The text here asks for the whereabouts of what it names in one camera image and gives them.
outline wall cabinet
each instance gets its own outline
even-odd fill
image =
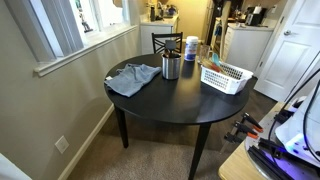
[[[177,32],[178,16],[163,21],[142,21],[141,26],[141,50],[142,54],[153,54],[151,33],[171,34]]]
[[[228,64],[255,72],[273,28],[236,27],[229,23],[221,59]]]

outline gray cloth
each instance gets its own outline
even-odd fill
[[[115,92],[131,97],[137,93],[142,86],[149,83],[152,78],[161,71],[161,67],[150,67],[145,64],[126,64],[124,69],[118,69],[119,75],[105,83]]]

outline metal container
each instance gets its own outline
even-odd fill
[[[180,54],[172,54],[172,57],[162,55],[162,76],[166,79],[177,79],[180,74]]]

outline chair back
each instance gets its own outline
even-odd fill
[[[181,53],[183,32],[173,34],[154,34],[152,33],[153,53],[161,53],[165,50],[165,40],[174,40],[177,43],[174,52]]]

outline white plastic basket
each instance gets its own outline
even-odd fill
[[[236,94],[241,91],[253,73],[245,69],[220,62],[229,76],[201,66],[201,81],[226,93]]]

